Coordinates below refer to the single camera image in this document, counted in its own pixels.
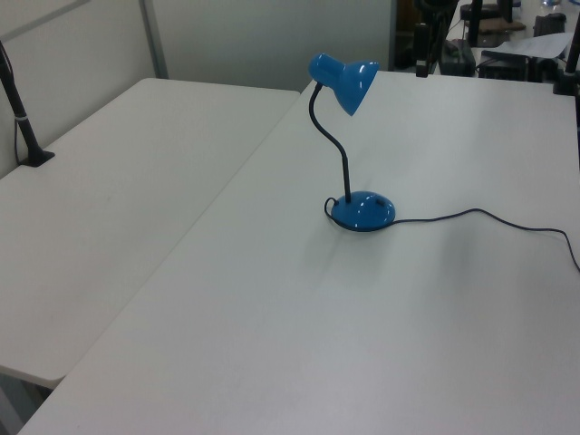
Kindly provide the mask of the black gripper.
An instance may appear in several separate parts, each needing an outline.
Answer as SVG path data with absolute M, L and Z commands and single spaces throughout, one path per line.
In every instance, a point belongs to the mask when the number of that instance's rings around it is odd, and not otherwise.
M 429 55 L 430 27 L 427 24 L 416 24 L 414 28 L 414 59 L 415 75 L 420 77 L 421 65 L 419 60 L 425 60 L 423 65 L 423 77 L 427 77 L 430 72 L 429 62 L 426 60 Z

